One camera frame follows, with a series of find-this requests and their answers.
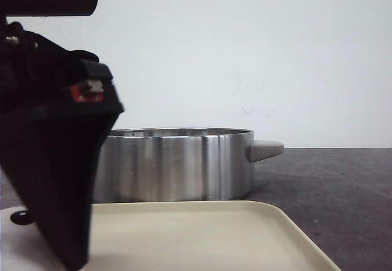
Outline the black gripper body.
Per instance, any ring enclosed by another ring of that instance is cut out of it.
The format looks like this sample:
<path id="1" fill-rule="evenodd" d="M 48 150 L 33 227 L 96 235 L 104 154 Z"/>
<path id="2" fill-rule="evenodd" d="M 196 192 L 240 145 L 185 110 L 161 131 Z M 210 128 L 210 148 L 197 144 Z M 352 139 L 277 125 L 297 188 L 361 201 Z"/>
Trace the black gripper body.
<path id="1" fill-rule="evenodd" d="M 112 79 L 95 54 L 66 50 L 19 22 L 1 22 L 2 114 L 89 79 Z"/>

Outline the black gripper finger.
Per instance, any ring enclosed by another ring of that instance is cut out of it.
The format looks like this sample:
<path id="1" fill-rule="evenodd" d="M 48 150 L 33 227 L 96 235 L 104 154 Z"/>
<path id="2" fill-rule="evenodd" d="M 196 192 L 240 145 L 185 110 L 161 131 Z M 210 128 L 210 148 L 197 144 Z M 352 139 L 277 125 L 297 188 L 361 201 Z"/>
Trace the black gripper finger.
<path id="1" fill-rule="evenodd" d="M 111 82 L 98 102 L 68 88 L 1 114 L 1 168 L 67 270 L 89 259 L 100 148 L 123 107 Z"/>

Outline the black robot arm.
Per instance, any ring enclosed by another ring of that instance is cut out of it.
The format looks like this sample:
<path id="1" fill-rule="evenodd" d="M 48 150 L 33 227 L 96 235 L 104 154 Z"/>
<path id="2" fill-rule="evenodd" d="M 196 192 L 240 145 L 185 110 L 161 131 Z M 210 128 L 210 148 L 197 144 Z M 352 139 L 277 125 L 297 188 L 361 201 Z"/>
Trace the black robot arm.
<path id="1" fill-rule="evenodd" d="M 90 16 L 98 0 L 1 0 L 1 168 L 67 270 L 89 259 L 100 149 L 123 112 L 109 68 L 8 17 Z"/>

